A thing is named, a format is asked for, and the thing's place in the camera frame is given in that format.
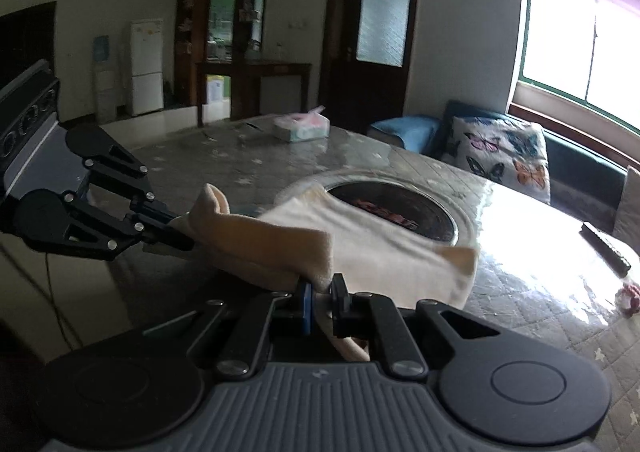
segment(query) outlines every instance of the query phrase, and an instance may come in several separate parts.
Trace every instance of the screw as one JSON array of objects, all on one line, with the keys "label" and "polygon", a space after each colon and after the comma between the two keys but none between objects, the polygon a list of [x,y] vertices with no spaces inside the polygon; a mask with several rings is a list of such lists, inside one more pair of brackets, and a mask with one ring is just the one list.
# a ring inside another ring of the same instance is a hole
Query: screw
[{"label": "screw", "polygon": [[401,360],[391,365],[391,370],[403,378],[412,378],[424,372],[424,367],[413,360]]},{"label": "screw", "polygon": [[216,368],[227,376],[242,376],[249,372],[249,366],[242,360],[222,360]]}]

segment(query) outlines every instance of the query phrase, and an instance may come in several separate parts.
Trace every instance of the refrigerator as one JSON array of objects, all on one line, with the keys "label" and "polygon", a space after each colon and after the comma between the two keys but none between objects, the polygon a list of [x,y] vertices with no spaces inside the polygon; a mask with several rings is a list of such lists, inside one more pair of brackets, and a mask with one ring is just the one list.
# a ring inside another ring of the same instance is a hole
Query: refrigerator
[{"label": "refrigerator", "polygon": [[162,109],[162,19],[131,23],[130,56],[129,114],[137,116]]}]

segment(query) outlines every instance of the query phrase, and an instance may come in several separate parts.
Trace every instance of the window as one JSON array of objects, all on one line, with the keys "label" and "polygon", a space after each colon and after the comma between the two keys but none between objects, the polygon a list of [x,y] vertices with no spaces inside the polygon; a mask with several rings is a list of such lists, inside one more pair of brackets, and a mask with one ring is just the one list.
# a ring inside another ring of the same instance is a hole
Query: window
[{"label": "window", "polygon": [[640,134],[640,0],[529,0],[520,79]]}]

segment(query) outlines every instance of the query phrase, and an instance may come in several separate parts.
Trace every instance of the window frame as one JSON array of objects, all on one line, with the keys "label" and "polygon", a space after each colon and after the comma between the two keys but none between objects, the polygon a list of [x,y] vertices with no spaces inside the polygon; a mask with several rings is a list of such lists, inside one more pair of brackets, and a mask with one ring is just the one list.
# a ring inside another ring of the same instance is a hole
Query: window frame
[{"label": "window frame", "polygon": [[589,69],[589,79],[587,80],[587,93],[585,98],[580,98],[578,96],[574,96],[571,95],[565,91],[562,91],[560,89],[557,89],[555,87],[549,86],[543,82],[539,82],[537,80],[528,78],[526,76],[524,76],[523,74],[523,70],[524,70],[524,61],[525,61],[525,57],[527,55],[527,43],[529,41],[529,18],[530,18],[530,14],[531,14],[531,0],[527,0],[527,15],[526,15],[526,19],[525,19],[525,26],[524,26],[524,39],[523,39],[523,43],[522,43],[522,56],[520,59],[520,75],[518,76],[518,80],[520,82],[524,82],[533,86],[536,86],[538,88],[541,88],[545,91],[548,91],[550,93],[554,93],[556,95],[562,96],[562,98],[565,98],[567,100],[570,100],[572,102],[575,102],[587,109],[591,109],[591,111],[597,112],[600,115],[605,116],[606,118],[609,118],[612,122],[615,122],[618,125],[621,125],[622,127],[628,128],[628,130],[631,130],[633,133],[637,134],[640,136],[640,127],[635,127],[633,125],[631,125],[630,123],[626,122],[625,120],[623,120],[622,118],[619,118],[617,116],[615,116],[614,114],[611,114],[610,112],[605,111],[604,109],[601,109],[598,106],[595,106],[593,104],[590,104],[587,100],[586,100],[586,96],[589,93],[589,85],[591,83],[591,71],[593,69],[593,56],[594,56],[594,51],[595,51],[595,36],[593,39],[593,47],[591,47],[591,66]]}]

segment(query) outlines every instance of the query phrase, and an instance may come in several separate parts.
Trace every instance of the beige towel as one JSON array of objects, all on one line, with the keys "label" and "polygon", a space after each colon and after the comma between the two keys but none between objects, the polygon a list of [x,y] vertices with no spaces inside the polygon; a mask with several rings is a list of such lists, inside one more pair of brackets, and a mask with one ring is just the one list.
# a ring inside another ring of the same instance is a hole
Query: beige towel
[{"label": "beige towel", "polygon": [[476,248],[437,244],[335,199],[320,185],[259,220],[228,212],[224,194],[207,184],[193,209],[170,224],[203,244],[218,268],[252,284],[292,291],[299,276],[308,278],[316,320],[349,360],[369,357],[353,340],[332,335],[322,294],[333,273],[344,275],[351,292],[383,294],[408,308],[423,298],[462,308],[473,285]]}]

